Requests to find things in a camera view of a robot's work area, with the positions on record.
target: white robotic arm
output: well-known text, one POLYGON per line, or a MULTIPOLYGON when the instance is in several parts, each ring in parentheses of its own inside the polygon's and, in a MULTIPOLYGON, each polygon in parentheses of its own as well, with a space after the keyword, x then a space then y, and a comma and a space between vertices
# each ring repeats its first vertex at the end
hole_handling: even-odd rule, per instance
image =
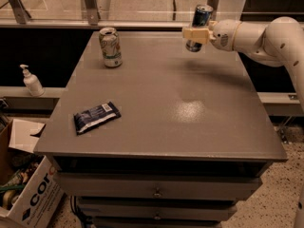
POLYGON ((304 31, 290 17, 280 17, 268 26, 235 20, 210 22, 209 28, 186 28, 192 41, 210 41, 221 50, 237 51, 270 67, 285 66, 304 110, 304 31))

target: black packet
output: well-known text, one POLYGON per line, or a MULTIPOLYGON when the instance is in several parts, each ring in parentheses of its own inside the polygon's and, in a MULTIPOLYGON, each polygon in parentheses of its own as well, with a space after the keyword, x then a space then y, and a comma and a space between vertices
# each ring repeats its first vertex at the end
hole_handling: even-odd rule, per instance
POLYGON ((109 102, 100 104, 89 110, 85 110, 74 115, 77 135, 84 134, 99 125, 105 124, 110 120, 120 118, 122 115, 116 106, 109 102))

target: white box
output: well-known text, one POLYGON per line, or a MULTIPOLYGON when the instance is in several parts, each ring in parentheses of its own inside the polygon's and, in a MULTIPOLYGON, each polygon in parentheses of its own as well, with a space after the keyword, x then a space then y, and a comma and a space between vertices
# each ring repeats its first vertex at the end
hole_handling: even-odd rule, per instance
MULTIPOLYGON (((0 184, 5 184, 13 170, 10 167, 11 123, 0 134, 0 184)), ((0 207, 0 227, 45 228, 64 191, 53 179, 55 168, 44 157, 27 186, 10 210, 0 207)))

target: silver soda can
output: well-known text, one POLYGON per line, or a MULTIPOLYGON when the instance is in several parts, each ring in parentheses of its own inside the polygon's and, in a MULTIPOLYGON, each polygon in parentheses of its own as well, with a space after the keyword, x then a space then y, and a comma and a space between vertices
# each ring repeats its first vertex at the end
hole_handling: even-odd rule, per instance
POLYGON ((103 52, 104 64, 107 67, 120 66, 123 60, 117 30, 114 28, 102 28, 99 31, 99 42, 103 52))
MULTIPOLYGON (((209 20, 211 18, 213 12, 213 8, 208 5, 197 5, 193 21, 192 21, 192 28, 203 28, 208 26, 209 20)), ((188 40, 186 43, 186 48, 192 52, 198 52, 201 49, 202 44, 193 42, 188 40)))

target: white pump bottle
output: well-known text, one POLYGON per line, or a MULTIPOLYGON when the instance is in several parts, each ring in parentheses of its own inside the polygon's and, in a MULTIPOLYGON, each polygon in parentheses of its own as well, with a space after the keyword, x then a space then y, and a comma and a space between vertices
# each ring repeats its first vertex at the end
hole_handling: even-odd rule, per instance
POLYGON ((41 96, 45 93, 44 88, 41 86, 40 81, 38 80, 37 76, 31 74, 28 70, 29 66, 27 65, 20 65, 20 68, 23 69, 23 75, 25 76, 23 82, 25 83, 26 87, 29 90, 29 93, 32 96, 41 96))

